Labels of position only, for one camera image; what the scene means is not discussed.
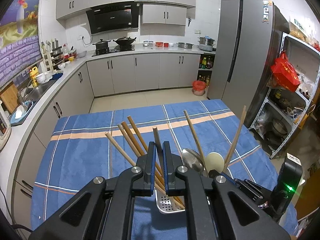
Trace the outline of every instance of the metal screw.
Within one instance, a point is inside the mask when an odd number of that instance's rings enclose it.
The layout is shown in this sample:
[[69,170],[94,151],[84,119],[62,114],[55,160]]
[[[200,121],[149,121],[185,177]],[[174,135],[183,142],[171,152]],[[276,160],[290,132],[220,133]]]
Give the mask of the metal screw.
[[95,177],[95,178],[93,179],[93,182],[94,182],[95,184],[100,184],[100,183],[103,182],[103,177]]
[[216,181],[217,181],[218,183],[225,183],[225,182],[226,182],[226,177],[224,177],[224,176],[217,176],[217,177],[216,177]]
[[188,170],[188,168],[186,166],[179,166],[178,167],[179,172],[185,173],[187,170]]
[[139,173],[139,172],[141,171],[141,168],[138,167],[138,166],[134,166],[134,167],[131,168],[131,171],[132,171],[133,173]]

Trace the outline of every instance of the white shelving unit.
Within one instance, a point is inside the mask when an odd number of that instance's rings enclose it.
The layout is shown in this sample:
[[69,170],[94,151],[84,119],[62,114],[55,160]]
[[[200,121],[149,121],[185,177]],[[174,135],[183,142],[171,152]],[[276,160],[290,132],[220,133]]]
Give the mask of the white shelving unit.
[[[287,45],[287,56],[289,58],[289,61],[291,64],[293,64],[294,67],[298,67],[300,69],[303,69],[306,72],[306,76],[313,80],[315,83],[312,94],[310,95],[310,99],[305,98],[299,90],[297,90],[295,93],[301,97],[302,100],[305,101],[305,108],[304,111],[302,112],[301,116],[304,116],[308,110],[308,108],[311,105],[311,102],[315,96],[318,84],[319,84],[319,78],[320,78],[320,52],[317,51],[315,48],[312,46],[308,45],[307,43],[287,34],[283,33],[282,35],[282,43],[281,43],[281,48],[280,52],[281,53],[284,50],[285,44]],[[249,129],[255,129],[255,123],[260,116],[261,112],[263,109],[265,109],[266,104],[269,104],[273,109],[275,109],[281,116],[282,118],[289,124],[291,127],[291,131],[288,133],[287,137],[284,139],[283,143],[278,147],[276,150],[272,150],[272,155],[270,159],[272,159],[276,154],[278,154],[281,149],[284,147],[284,145],[288,142],[290,139],[291,135],[295,132],[297,127],[299,126],[302,118],[299,119],[297,124],[294,124],[291,117],[289,117],[287,114],[285,114],[275,103],[273,103],[269,99],[269,95],[271,92],[271,88],[269,88],[268,93],[262,103],[262,106],[255,117],[252,125],[250,126]]]

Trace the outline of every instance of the red gift bag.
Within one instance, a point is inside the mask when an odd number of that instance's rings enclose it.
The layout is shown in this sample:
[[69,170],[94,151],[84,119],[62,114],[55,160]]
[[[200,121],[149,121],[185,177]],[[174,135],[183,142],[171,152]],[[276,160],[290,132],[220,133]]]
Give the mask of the red gift bag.
[[271,66],[271,71],[280,86],[291,92],[297,90],[300,81],[294,67],[288,61],[285,51],[280,54],[279,58],[275,59],[275,64]]

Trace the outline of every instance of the wooden cutting board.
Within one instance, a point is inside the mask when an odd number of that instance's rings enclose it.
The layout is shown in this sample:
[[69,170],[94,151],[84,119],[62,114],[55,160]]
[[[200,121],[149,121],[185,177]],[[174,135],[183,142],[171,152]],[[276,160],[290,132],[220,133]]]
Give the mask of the wooden cutting board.
[[13,81],[10,82],[1,92],[0,98],[7,107],[10,114],[17,108],[18,106],[18,97],[17,97],[18,89],[14,85]]

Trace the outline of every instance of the gas stove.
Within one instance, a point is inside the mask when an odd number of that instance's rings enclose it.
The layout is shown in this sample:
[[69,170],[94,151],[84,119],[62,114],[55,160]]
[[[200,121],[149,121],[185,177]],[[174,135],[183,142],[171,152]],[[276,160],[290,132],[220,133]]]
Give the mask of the gas stove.
[[92,57],[109,54],[109,53],[115,53],[115,52],[121,52],[121,51],[131,51],[134,50],[134,45],[128,45],[128,46],[115,46],[114,49],[96,49],[96,53],[92,55]]

